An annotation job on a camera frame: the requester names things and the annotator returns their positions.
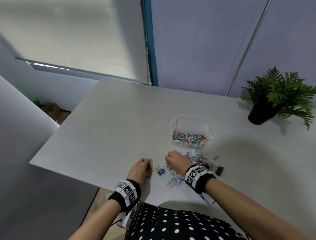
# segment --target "white roller blind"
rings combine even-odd
[[[22,59],[149,78],[139,0],[0,0],[0,33]]]

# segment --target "black wristband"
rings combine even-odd
[[[205,186],[210,178],[216,178],[206,167],[194,164],[185,173],[185,182],[198,194],[205,192]]]
[[[121,212],[130,212],[140,199],[141,189],[137,182],[126,179],[120,181],[114,188],[108,200],[116,200],[121,206]]]

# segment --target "white table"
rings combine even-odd
[[[175,149],[170,123],[176,115],[202,117],[216,135],[205,155],[219,156],[216,163],[225,168],[219,179],[316,236],[315,126],[307,131],[295,116],[256,126],[240,103],[238,98],[99,81],[30,163],[113,189],[139,158],[165,166],[165,155]],[[204,205],[185,184],[168,190],[171,177],[153,174],[145,202]]]

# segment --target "hand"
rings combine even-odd
[[[151,165],[147,158],[141,158],[128,172],[127,179],[137,182],[139,185],[144,183],[145,178],[151,177]]]
[[[169,166],[170,171],[174,170],[182,177],[185,177],[185,172],[193,165],[186,156],[182,156],[177,151],[168,152],[166,164]]]

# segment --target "person's left hand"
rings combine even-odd
[[[151,177],[150,161],[147,158],[141,158],[132,166],[127,175],[127,179],[133,180],[139,185],[142,185],[146,177]]]

